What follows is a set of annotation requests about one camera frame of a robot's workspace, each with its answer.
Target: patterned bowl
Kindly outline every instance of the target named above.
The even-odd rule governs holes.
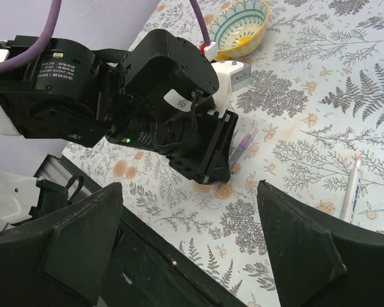
[[[256,49],[266,34],[270,7],[266,0],[240,0],[219,14],[209,28],[219,54],[231,58]]]

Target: tablecloth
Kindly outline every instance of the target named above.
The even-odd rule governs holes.
[[[199,3],[207,24],[230,5]],[[354,223],[384,233],[384,0],[269,3],[265,40],[239,59],[251,65],[252,83],[229,105],[239,115],[234,146],[251,127],[260,132],[229,183],[198,185],[164,157],[105,139],[63,152],[101,186],[121,182],[125,206],[250,307],[279,306],[257,213],[259,180],[338,217],[361,154]],[[133,47],[155,28],[202,41],[185,0],[161,1]]]

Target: table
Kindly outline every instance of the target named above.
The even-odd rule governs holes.
[[[229,5],[199,2],[208,24]],[[355,224],[384,233],[384,0],[269,3],[263,44],[240,59],[252,66],[252,84],[229,106],[240,116],[235,145],[253,125],[260,132],[229,183],[198,185],[164,157],[104,139],[63,152],[101,186],[121,182],[125,206],[250,307],[279,306],[257,213],[259,180],[338,217],[361,154]],[[202,40],[185,0],[161,1],[133,47],[155,28]]]

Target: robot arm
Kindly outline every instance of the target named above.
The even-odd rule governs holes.
[[[0,61],[35,40],[0,42]],[[227,182],[238,117],[227,104],[232,90],[248,81],[250,66],[210,64],[192,43],[162,29],[122,55],[117,61],[108,51],[53,38],[36,60],[0,74],[0,134],[87,147],[105,136],[165,155],[200,184]]]

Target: bowl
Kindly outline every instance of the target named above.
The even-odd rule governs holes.
[[[209,37],[218,44],[219,54],[245,56],[263,41],[269,16],[265,0],[240,0],[218,15],[209,27]]]

